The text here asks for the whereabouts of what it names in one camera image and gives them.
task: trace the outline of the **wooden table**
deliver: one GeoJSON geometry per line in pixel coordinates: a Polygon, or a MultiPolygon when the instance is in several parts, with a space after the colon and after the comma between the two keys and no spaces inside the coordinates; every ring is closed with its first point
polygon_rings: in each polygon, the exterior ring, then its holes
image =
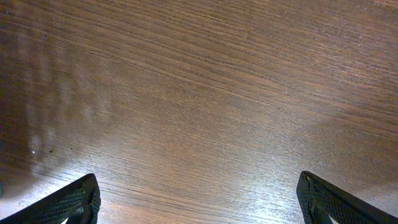
{"type": "Polygon", "coordinates": [[[396,1],[0,8],[0,218],[93,172],[99,223],[303,223],[302,170],[398,216],[396,1]]]}

